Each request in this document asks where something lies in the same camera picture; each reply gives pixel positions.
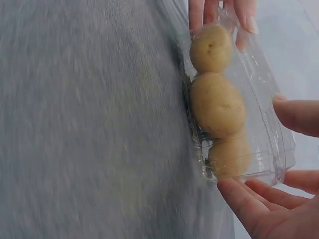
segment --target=plastic clamshell package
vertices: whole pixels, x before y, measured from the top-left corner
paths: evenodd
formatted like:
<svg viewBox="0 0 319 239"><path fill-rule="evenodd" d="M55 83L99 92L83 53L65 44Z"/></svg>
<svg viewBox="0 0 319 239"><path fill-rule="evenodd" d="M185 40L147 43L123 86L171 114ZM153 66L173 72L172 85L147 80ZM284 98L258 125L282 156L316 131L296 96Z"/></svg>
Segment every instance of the plastic clamshell package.
<svg viewBox="0 0 319 239"><path fill-rule="evenodd" d="M267 58L258 45L257 37L241 29L236 17L220 9L218 20L205 25L199 31L214 25L224 26L232 37L231 61L223 74L244 99L246 139L251 148L249 155L241 155L250 158L249 165L242 165L237 159L235 164L220 162L218 167L243 167L240 175L231 176L243 181L257 178L270 185L283 182L285 171L296 163L296 145L293 133L279 122L273 109L272 98L279 93L279 88ZM181 72L184 96L192 138L197 149L197 160L201 164L204 177L217 182L216 162L212 161L209 152L227 140L214 140L210 134L204 132L196 123L191 110L189 92L193 81L200 75L195 70L189 53L191 42L196 37L197 32L187 32L177 39L183 58Z"/></svg>

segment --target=small potato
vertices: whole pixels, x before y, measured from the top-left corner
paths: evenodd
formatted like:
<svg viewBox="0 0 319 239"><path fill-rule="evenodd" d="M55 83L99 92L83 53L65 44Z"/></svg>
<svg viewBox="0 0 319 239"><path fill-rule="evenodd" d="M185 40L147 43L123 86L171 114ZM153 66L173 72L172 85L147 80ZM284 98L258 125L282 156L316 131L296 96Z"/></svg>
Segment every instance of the small potato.
<svg viewBox="0 0 319 239"><path fill-rule="evenodd" d="M204 73L190 89L192 113L213 138L228 138L244 127L246 108L236 87L222 74Z"/></svg>
<svg viewBox="0 0 319 239"><path fill-rule="evenodd" d="M217 179L241 176L249 168L251 148L246 138L233 138L212 146L209 159Z"/></svg>
<svg viewBox="0 0 319 239"><path fill-rule="evenodd" d="M210 26L192 41L190 60L200 72L222 72L230 63L232 38L223 26Z"/></svg>

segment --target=heather gray cloth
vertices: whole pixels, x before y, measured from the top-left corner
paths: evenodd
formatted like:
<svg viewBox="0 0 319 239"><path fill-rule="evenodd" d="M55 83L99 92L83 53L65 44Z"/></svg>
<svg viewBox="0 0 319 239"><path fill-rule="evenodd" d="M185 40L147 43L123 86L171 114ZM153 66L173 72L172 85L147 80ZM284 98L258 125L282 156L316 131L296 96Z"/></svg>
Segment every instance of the heather gray cloth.
<svg viewBox="0 0 319 239"><path fill-rule="evenodd" d="M0 239L213 238L161 4L0 0Z"/></svg>

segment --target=potato skin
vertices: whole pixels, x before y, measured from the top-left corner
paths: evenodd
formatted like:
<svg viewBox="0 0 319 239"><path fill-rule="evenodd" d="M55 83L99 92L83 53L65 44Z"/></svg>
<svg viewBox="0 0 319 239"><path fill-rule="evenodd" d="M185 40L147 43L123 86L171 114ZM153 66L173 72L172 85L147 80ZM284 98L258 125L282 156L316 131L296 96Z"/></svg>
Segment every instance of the potato skin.
<svg viewBox="0 0 319 239"><path fill-rule="evenodd" d="M209 26L192 41L189 55L200 72L222 72L231 61L232 38L223 26Z"/></svg>
<svg viewBox="0 0 319 239"><path fill-rule="evenodd" d="M190 104L198 125L213 138L228 138L244 127L244 100L223 74L197 77L190 89Z"/></svg>
<svg viewBox="0 0 319 239"><path fill-rule="evenodd" d="M235 137L212 146L209 159L217 179L241 176L249 169L251 148L246 138Z"/></svg>

